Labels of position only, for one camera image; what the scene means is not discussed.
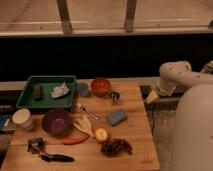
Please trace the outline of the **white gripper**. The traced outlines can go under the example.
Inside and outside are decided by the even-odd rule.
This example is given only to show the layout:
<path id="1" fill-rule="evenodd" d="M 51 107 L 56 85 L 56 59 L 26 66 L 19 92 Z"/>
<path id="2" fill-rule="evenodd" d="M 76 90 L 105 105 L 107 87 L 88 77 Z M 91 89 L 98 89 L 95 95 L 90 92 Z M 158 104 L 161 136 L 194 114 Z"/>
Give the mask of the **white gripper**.
<path id="1" fill-rule="evenodd" d="M 174 89 L 164 89 L 159 84 L 156 84 L 157 92 L 160 96 L 171 96 L 174 92 Z M 151 104 L 155 102 L 159 96 L 155 91 L 151 91 L 145 99 L 146 104 Z"/>

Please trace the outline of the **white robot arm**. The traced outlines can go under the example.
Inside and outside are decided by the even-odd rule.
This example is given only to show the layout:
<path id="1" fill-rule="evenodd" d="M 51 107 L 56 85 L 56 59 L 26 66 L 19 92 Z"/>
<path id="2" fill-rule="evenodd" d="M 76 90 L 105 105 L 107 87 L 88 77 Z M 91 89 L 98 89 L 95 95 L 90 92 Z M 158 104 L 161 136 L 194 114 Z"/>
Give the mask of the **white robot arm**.
<path id="1" fill-rule="evenodd" d="M 167 62 L 159 74 L 147 104 L 186 88 L 176 109 L 170 171 L 213 171 L 213 60 L 200 72 L 187 61 Z"/>

